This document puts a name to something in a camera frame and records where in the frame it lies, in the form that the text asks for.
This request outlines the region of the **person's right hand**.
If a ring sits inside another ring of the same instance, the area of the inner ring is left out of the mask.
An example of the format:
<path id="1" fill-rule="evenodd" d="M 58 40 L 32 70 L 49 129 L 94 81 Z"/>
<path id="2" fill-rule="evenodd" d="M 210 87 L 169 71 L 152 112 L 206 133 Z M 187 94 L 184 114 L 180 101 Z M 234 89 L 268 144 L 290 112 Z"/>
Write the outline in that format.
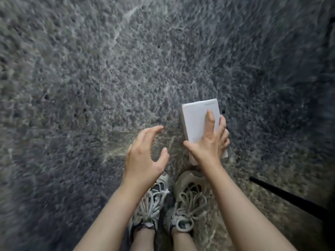
<path id="1" fill-rule="evenodd" d="M 207 178 L 210 176 L 218 175 L 218 172 L 222 170 L 221 157 L 222 152 L 222 140 L 215 140 L 215 118 L 210 110 L 207 110 L 204 135 L 198 142 L 201 142 L 203 146 L 202 157 L 193 157 L 196 162 L 200 165 L 203 173 Z M 226 130 L 226 138 L 229 137 L 229 131 Z"/>

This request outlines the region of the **person's left hand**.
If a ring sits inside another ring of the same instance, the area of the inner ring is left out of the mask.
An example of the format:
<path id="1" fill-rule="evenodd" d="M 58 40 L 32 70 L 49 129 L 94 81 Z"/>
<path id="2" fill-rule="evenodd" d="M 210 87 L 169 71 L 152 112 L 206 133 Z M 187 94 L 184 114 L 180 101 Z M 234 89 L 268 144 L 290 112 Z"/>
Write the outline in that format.
<path id="1" fill-rule="evenodd" d="M 140 196 L 145 194 L 161 175 L 154 167 L 155 161 L 151 153 L 155 136 L 163 129 L 163 126 L 158 125 L 140 131 L 128 149 L 122 186 L 134 190 Z"/>

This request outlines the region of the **white rectangular box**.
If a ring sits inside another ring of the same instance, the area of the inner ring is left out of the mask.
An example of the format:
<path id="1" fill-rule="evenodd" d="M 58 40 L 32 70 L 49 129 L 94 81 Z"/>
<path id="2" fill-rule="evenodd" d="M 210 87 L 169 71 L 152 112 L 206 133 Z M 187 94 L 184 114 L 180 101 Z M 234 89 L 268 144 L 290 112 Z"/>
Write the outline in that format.
<path id="1" fill-rule="evenodd" d="M 215 118 L 214 130 L 219 127 L 221 111 L 219 109 L 218 99 L 197 101 L 182 104 L 181 119 L 185 139 L 191 143 L 197 143 L 204 135 L 205 120 L 207 110 L 210 110 Z"/>

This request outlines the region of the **person's right forearm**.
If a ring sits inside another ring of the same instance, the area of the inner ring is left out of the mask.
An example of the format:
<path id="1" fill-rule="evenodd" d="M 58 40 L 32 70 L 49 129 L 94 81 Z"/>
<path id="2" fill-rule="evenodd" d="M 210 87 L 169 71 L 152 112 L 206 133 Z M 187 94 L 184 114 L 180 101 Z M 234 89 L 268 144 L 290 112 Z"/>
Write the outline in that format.
<path id="1" fill-rule="evenodd" d="M 219 160 L 201 164 L 237 251 L 297 251 L 255 207 Z"/>

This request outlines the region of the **person's left forearm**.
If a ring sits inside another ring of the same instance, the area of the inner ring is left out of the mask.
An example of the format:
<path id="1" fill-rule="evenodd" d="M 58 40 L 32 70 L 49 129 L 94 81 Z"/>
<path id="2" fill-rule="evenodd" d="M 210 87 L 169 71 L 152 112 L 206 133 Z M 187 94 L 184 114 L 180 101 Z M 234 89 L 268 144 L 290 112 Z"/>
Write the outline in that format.
<path id="1" fill-rule="evenodd" d="M 119 251 L 125 229 L 148 186 L 121 184 L 73 251 Z"/>

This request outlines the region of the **person's left sneaker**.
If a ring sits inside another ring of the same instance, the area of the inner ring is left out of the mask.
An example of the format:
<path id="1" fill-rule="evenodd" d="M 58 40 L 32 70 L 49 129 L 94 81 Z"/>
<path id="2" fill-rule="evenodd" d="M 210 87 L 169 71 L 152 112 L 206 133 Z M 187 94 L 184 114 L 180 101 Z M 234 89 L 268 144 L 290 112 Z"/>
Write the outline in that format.
<path id="1" fill-rule="evenodd" d="M 158 230 L 160 212 L 169 191 L 170 179 L 165 171 L 139 202 L 128 224 L 128 240 L 132 244 L 134 231 L 142 228 Z"/>

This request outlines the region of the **person's sneaker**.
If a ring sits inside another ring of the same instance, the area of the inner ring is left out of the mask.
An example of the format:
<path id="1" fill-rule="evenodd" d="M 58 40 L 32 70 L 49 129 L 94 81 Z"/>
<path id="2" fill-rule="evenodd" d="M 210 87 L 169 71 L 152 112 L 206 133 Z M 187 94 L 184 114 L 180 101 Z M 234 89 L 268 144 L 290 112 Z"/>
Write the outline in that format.
<path id="1" fill-rule="evenodd" d="M 134 231 L 142 228 L 158 230 L 160 212 L 169 191 L 170 179 L 165 171 L 139 202 L 128 224 L 128 240 L 132 244 Z"/>
<path id="2" fill-rule="evenodd" d="M 170 236 L 173 229 L 182 233 L 192 232 L 195 221 L 207 214 L 207 189 L 206 177 L 199 171 L 187 170 L 178 177 L 173 188 L 175 204 L 163 221 Z"/>

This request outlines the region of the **person's right sneaker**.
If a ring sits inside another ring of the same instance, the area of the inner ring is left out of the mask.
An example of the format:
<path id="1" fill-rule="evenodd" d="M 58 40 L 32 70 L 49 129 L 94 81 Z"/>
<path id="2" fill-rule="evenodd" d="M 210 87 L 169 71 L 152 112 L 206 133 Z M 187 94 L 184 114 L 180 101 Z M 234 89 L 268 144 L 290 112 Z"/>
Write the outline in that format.
<path id="1" fill-rule="evenodd" d="M 173 188 L 175 204 L 163 221 L 170 236 L 173 229 L 182 233 L 192 232 L 195 221 L 207 214 L 207 189 L 206 177 L 199 171 L 187 170 L 178 177 Z"/>

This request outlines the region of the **black pole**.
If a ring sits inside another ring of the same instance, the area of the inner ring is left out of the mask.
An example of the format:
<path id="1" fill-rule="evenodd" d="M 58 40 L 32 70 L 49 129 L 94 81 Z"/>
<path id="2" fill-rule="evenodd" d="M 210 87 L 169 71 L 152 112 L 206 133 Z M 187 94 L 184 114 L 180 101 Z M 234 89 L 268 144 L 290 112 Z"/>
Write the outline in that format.
<path id="1" fill-rule="evenodd" d="M 258 186 L 264 188 L 265 190 L 268 190 L 272 194 L 277 195 L 278 197 L 282 198 L 283 200 L 291 203 L 292 205 L 300 208 L 301 210 L 309 213 L 310 215 L 313 215 L 314 217 L 320 219 L 320 220 L 327 220 L 329 218 L 329 211 L 319 206 L 307 199 L 304 199 L 302 197 L 299 197 L 295 194 L 292 194 L 290 192 L 287 192 L 283 189 L 280 189 L 276 186 L 270 185 L 264 181 L 261 181 L 255 177 L 249 177 L 249 181 L 257 184 Z"/>

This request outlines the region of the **person's left leg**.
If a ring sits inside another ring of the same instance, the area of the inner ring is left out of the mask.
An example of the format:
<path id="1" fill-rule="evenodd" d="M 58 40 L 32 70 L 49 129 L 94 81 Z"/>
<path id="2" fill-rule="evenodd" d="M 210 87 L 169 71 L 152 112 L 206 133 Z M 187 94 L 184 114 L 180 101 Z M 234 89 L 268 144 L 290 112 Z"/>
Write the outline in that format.
<path id="1" fill-rule="evenodd" d="M 154 251 L 154 229 L 141 228 L 134 231 L 134 239 L 130 251 Z"/>

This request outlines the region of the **person's leg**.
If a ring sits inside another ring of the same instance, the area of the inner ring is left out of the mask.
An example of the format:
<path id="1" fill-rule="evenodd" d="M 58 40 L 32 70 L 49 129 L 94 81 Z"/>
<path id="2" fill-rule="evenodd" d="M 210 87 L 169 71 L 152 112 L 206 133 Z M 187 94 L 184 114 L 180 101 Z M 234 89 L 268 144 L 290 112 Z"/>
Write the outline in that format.
<path id="1" fill-rule="evenodd" d="M 174 251 L 198 251 L 194 240 L 187 232 L 179 232 L 176 228 L 172 229 Z"/>
<path id="2" fill-rule="evenodd" d="M 134 239 L 130 251 L 154 251 L 154 229 L 141 228 L 134 231 Z"/>

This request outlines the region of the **person's right leg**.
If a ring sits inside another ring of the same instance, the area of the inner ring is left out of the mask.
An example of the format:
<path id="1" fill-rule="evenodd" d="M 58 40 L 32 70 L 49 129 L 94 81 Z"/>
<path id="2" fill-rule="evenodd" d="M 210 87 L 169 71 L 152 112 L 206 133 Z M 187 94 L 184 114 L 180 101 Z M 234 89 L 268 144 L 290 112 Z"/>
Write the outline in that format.
<path id="1" fill-rule="evenodd" d="M 176 228 L 172 229 L 174 251 L 198 251 L 194 240 L 187 232 L 179 232 Z"/>

